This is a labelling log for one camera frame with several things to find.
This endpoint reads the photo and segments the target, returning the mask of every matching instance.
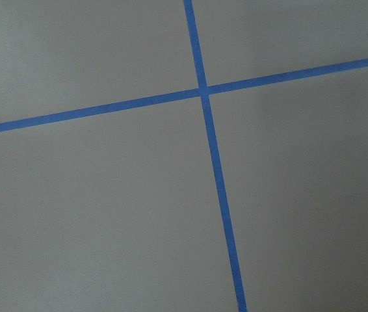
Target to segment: diagonal blue line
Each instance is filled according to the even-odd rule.
[[[207,139],[209,141],[211,161],[213,163],[213,171],[215,174],[218,202],[220,205],[220,212],[222,215],[224,236],[226,238],[226,244],[228,247],[230,267],[233,276],[233,284],[236,292],[237,305],[239,307],[239,312],[247,312],[241,270],[239,267],[239,259],[237,257],[233,227],[231,225],[228,198],[226,195],[226,188],[224,185],[222,165],[220,162],[220,154],[218,151],[217,137],[213,121],[213,113],[211,112],[209,93],[207,89],[207,81],[205,79],[202,50],[200,47],[200,41],[198,39],[196,18],[194,16],[192,1],[184,0],[184,7],[185,7],[185,15],[187,17],[187,25],[189,28],[192,55],[194,58],[194,65],[196,67],[198,87],[200,89],[200,97],[202,101],[205,128],[207,131]]]
[[[264,77],[234,81],[231,83],[216,84],[214,86],[209,86],[208,89],[209,94],[217,94],[245,88],[252,88],[255,86],[271,85],[272,83],[281,83],[284,81],[327,75],[329,73],[344,72],[347,70],[357,70],[358,68],[364,67],[368,67],[368,58],[364,58],[362,60],[353,60],[352,62],[344,62],[327,66],[308,68],[306,70],[290,71],[287,73],[277,73],[276,75],[269,75]]]
[[[137,107],[144,107],[154,104],[161,104],[180,99],[196,98],[200,96],[198,89],[185,90],[162,94],[160,96],[143,97],[140,99],[131,99],[128,101],[121,101],[106,105],[87,107],[85,109],[75,109],[68,112],[58,112],[55,114],[26,118],[15,120],[13,122],[0,123],[0,132],[21,129],[26,127],[34,127],[36,125],[51,124],[53,122],[62,122],[64,120],[71,120],[87,116],[107,114],[108,112],[124,111],[126,109],[134,109]]]

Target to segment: vertical blue line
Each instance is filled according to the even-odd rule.
[[[211,112],[209,93],[207,89],[207,81],[205,78],[202,50],[200,41],[198,39],[198,32],[196,26],[196,18],[194,16],[194,9],[191,0],[184,0],[185,15],[187,17],[187,25],[189,28],[192,56],[194,58],[194,65],[196,67],[198,88],[200,89],[200,97],[202,100],[202,108],[204,114],[205,128],[207,131],[207,139],[209,141],[210,156],[213,163],[213,171],[215,174],[216,188],[218,194],[218,202],[220,204],[220,212],[222,215],[224,235],[226,244],[228,246],[228,253],[230,259],[231,273],[233,276],[233,284],[235,286],[237,305],[239,312],[247,312],[246,300],[244,297],[241,269],[239,267],[239,260],[237,257],[235,237],[233,234],[233,227],[231,225],[228,197],[226,195],[226,188],[224,185],[224,178],[222,172],[222,165],[220,162],[220,154],[218,152],[217,137],[215,125],[213,122],[213,113]]]

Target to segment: horizontal blue line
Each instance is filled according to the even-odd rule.
[[[184,90],[159,96],[143,97],[140,99],[131,99],[117,103],[105,104],[85,109],[75,109],[67,112],[58,112],[55,114],[15,120],[13,122],[0,123],[0,132],[21,129],[26,127],[34,127],[36,125],[51,124],[53,122],[62,122],[64,120],[82,118],[87,116],[106,114],[108,112],[124,111],[126,109],[134,109],[154,104],[161,104],[181,99],[196,98],[200,96],[198,89]]]
[[[214,86],[209,86],[208,89],[209,94],[217,94],[245,88],[252,88],[255,86],[271,85],[272,83],[282,83],[284,81],[326,75],[328,73],[356,70],[358,68],[364,67],[368,67],[368,58],[362,60],[353,60],[352,62],[344,62],[339,64],[308,68],[306,70],[290,71],[287,73],[277,73],[276,75],[234,81],[231,83],[216,84]]]

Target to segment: gray floor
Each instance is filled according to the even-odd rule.
[[[194,0],[209,85],[368,57],[368,1]],[[182,0],[0,1],[0,122],[197,88]],[[368,68],[211,96],[249,311],[368,311]],[[237,311],[200,98],[0,133],[0,312]]]

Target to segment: blue tape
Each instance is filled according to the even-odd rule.
[[[200,89],[200,97],[202,101],[205,128],[207,131],[207,139],[209,141],[211,162],[213,163],[213,171],[215,174],[218,202],[220,205],[220,212],[222,215],[222,221],[223,221],[223,227],[224,227],[224,235],[225,235],[226,244],[228,247],[230,267],[231,267],[231,273],[233,276],[233,284],[234,284],[235,292],[236,292],[237,305],[239,307],[239,312],[247,312],[241,270],[239,267],[239,259],[237,257],[237,250],[236,250],[235,237],[233,234],[233,227],[231,225],[228,197],[226,195],[226,188],[224,185],[222,164],[220,162],[220,154],[218,151],[217,137],[216,137],[215,125],[213,121],[213,113],[211,112],[209,92],[207,89],[207,81],[206,81],[205,72],[204,72],[202,50],[200,47],[200,41],[198,39],[196,18],[194,16],[194,9],[192,7],[192,1],[184,0],[184,7],[185,7],[185,15],[187,17],[187,25],[189,28],[192,55],[194,58],[194,65],[196,67],[198,87]]]
[[[357,70],[358,68],[364,67],[368,67],[368,58],[362,60],[353,60],[352,62],[344,62],[339,64],[308,68],[306,70],[290,71],[288,73],[277,73],[276,75],[234,81],[231,83],[216,84],[214,86],[209,86],[208,89],[209,94],[217,94],[245,88],[252,88],[254,86],[271,85],[272,83],[282,83],[284,81],[327,75],[328,73]]]
[[[13,122],[0,123],[0,132],[21,129],[26,127],[34,127],[36,125],[51,124],[53,122],[62,122],[64,120],[71,120],[76,118],[83,118],[87,116],[106,114],[108,112],[124,111],[126,109],[134,109],[137,107],[144,107],[154,104],[161,104],[171,101],[178,101],[181,99],[196,98],[200,96],[198,89],[185,90],[162,94],[160,96],[143,97],[140,99],[131,99],[128,101],[121,101],[106,105],[87,107],[85,109],[75,109],[68,112],[58,112],[55,114],[38,116],[16,120]]]

